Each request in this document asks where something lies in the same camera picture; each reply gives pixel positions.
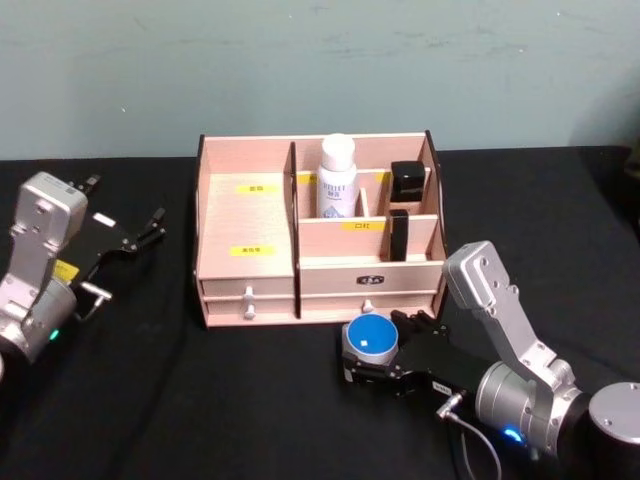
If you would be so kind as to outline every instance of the light blue wall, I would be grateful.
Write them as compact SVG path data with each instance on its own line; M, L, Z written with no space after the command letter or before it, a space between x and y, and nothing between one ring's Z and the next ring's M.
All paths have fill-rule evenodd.
M0 158L194 155L201 133L628 143L640 2L0 0L0 82Z

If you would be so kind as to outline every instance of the black table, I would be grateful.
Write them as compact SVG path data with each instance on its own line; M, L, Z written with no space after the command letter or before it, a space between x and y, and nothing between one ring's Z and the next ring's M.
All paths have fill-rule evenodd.
M534 329L592 391L640 379L640 248L596 181L627 154L440 153L449 250L492 240ZM18 186L39 170L101 174L92 208L132 229L164 205L168 237L135 265L104 271L114 302L69 325L27 375L2 386L1 478L455 478L446 429L419 396L343 384L339 326L204 329L190 275L194 159L2 162L1 228ZM9 251L3 234L2 272ZM496 358L452 301L443 321L454 343ZM478 478L494 478L487 452L471 443ZM544 462L497 447L505 478L550 478Z

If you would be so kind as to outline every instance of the desk organizer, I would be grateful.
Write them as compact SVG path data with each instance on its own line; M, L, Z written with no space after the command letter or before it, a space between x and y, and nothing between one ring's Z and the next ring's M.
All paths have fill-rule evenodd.
M352 135L354 218L314 218L324 136L202 136L195 280L205 323L346 322L422 309L444 293L441 186L430 133ZM425 193L409 217L407 259L387 259L390 166L420 160Z

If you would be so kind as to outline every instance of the drawer knob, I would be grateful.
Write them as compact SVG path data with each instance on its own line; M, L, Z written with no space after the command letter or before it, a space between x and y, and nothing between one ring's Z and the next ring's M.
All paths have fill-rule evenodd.
M244 312L245 320L253 320L256 318L256 306L253 303L250 303L247 306L247 311Z
M371 313L375 310L375 308L373 307L373 304L371 303L371 300L369 300L368 298L364 301L364 303L362 304L362 313Z
M244 289L244 295L242 296L247 302L253 302L253 287L247 287Z

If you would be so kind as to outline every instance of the white bottle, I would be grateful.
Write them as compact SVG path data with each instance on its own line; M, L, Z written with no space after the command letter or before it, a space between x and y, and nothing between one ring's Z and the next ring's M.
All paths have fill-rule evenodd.
M356 144L341 133L322 142L322 163L318 167L317 216L355 217L358 200Z

